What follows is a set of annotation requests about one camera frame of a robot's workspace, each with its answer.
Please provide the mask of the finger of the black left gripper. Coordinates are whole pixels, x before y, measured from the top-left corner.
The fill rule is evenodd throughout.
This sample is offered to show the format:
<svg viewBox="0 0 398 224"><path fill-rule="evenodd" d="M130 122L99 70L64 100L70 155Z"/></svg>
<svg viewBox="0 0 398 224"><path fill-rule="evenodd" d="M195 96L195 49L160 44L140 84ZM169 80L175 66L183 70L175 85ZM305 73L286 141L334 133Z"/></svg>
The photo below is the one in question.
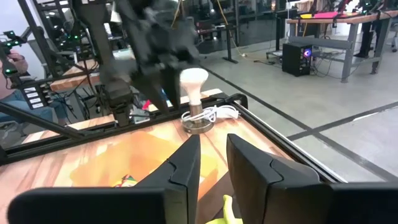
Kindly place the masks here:
<svg viewBox="0 0 398 224"><path fill-rule="evenodd" d="M169 112L169 89L161 70L132 72L132 86L144 94L161 113Z"/></svg>
<svg viewBox="0 0 398 224"><path fill-rule="evenodd" d="M162 70L161 86L166 95L163 99L165 110L169 108L167 99L175 109L180 109L180 72L180 69L168 65Z"/></svg>

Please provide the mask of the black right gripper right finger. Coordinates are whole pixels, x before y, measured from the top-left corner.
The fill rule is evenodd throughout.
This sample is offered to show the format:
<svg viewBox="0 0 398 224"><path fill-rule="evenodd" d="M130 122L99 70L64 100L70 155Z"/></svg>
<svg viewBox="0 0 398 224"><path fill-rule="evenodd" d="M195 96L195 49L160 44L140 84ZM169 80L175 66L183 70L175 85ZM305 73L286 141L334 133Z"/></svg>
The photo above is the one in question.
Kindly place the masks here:
<svg viewBox="0 0 398 224"><path fill-rule="evenodd" d="M309 166L235 134L226 153L244 224L398 224L398 183L327 184Z"/></svg>

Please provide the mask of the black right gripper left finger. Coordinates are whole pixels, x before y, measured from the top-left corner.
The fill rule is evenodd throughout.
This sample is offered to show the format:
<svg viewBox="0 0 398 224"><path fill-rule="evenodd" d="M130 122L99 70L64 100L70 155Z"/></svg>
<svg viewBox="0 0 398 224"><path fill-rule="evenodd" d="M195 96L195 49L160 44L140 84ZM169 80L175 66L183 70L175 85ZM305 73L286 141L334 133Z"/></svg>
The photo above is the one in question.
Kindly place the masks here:
<svg viewBox="0 0 398 224"><path fill-rule="evenodd" d="M201 144L190 136L133 187L54 187L9 204L9 224L195 224Z"/></svg>

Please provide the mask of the yellow green crayon box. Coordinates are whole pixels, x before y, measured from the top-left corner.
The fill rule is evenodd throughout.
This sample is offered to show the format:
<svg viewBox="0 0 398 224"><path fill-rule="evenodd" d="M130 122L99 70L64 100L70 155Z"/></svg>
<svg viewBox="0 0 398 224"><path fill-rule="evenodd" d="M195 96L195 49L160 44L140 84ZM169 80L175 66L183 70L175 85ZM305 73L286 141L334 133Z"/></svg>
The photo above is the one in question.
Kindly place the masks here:
<svg viewBox="0 0 398 224"><path fill-rule="evenodd" d="M113 187L133 187L137 184L137 180L131 175L125 175L120 180L118 180Z"/></svg>

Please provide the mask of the pale green block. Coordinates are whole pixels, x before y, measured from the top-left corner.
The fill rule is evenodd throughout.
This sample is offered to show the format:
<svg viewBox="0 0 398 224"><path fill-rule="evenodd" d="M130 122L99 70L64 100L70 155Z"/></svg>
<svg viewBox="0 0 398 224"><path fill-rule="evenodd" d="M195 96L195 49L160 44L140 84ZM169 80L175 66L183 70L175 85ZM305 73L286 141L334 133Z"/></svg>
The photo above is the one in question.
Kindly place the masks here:
<svg viewBox="0 0 398 224"><path fill-rule="evenodd" d="M229 195L223 195L223 202L223 217L216 218L206 224L243 224L243 220L241 218L236 218L234 216L232 208L233 198Z"/></svg>

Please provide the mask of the black side desk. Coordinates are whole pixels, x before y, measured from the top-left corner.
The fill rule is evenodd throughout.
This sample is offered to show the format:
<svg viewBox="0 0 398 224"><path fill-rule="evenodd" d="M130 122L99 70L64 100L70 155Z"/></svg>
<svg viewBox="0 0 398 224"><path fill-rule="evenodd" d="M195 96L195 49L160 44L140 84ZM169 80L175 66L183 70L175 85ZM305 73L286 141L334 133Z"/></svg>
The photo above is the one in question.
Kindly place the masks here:
<svg viewBox="0 0 398 224"><path fill-rule="evenodd" d="M238 61L232 56L234 33L236 26L232 24L214 26L210 29L198 29L197 46L202 54L225 50L223 60L237 64Z"/></svg>

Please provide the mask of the black panel white labels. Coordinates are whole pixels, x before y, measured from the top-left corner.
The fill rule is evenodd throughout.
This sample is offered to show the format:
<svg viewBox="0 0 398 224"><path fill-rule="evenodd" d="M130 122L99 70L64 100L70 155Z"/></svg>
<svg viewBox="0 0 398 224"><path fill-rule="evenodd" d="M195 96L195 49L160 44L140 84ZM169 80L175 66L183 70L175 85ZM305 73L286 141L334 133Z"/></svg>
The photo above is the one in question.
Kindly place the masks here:
<svg viewBox="0 0 398 224"><path fill-rule="evenodd" d="M53 103L53 91L49 84L34 84L20 89L31 110L43 108Z"/></svg>

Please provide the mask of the black computer tower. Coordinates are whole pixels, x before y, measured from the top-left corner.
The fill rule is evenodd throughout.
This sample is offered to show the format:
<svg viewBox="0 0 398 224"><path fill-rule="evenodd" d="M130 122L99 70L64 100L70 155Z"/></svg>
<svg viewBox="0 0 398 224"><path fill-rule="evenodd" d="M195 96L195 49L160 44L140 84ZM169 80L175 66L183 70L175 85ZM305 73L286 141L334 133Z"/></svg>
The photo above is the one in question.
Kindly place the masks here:
<svg viewBox="0 0 398 224"><path fill-rule="evenodd" d="M284 44L282 48L282 71L295 77L309 75L312 63L312 45Z"/></svg>

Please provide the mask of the person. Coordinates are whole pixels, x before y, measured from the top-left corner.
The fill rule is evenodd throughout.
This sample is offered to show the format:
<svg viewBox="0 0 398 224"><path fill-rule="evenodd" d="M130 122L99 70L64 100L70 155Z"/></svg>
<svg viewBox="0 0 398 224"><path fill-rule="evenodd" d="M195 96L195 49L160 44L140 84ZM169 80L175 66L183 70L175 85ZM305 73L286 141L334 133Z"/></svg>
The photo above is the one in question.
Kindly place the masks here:
<svg viewBox="0 0 398 224"><path fill-rule="evenodd" d="M27 72L29 65L25 57L16 50L13 49L11 50L11 54L9 55L9 61L16 66L19 73ZM29 108L29 105L25 101L21 91L18 89L10 89L7 86L8 81L9 79L6 79L2 73L2 62L0 60L0 102L15 106L21 110L25 110L31 114L34 114L36 116L39 116L43 119L52 122L54 122L53 120L53 111L54 111L58 120L57 123L61 126L67 124L67 113L65 105L57 101L54 101L48 107L31 110Z"/></svg>

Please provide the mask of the black metal table frame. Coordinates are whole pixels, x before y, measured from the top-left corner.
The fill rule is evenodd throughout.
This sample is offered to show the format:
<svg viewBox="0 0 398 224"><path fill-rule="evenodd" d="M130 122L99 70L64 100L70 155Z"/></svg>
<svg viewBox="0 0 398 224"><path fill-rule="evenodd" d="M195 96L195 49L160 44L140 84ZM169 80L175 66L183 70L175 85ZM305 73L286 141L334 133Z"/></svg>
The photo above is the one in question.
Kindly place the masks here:
<svg viewBox="0 0 398 224"><path fill-rule="evenodd" d="M322 180L329 182L345 182L344 178L340 177L326 165L307 154L303 149L299 148L288 138L278 133L275 129L250 112L248 110L248 98L246 95L240 93L236 93L231 96L228 96L225 93L212 94L202 99L202 104L204 106L229 105L236 108L241 113L242 119L251 124L266 139L274 143L280 151L286 153L294 161L310 166L318 172ZM172 109L167 115L162 115L158 110L155 110L154 118L141 124L130 124L120 128L116 126L114 121L112 121L95 125L90 128L77 130L70 127L63 127L56 123L51 123L4 103L0 103L0 112L10 112L15 117L19 117L21 119L25 118L28 122L41 126L57 134L54 137L35 140L34 142L23 144L21 146L10 147L8 149L4 149L0 146L0 166L53 151L66 149L68 147L78 146L84 143L124 134L126 132L137 131L138 129L147 128L155 124L175 120L182 115L182 110Z"/></svg>

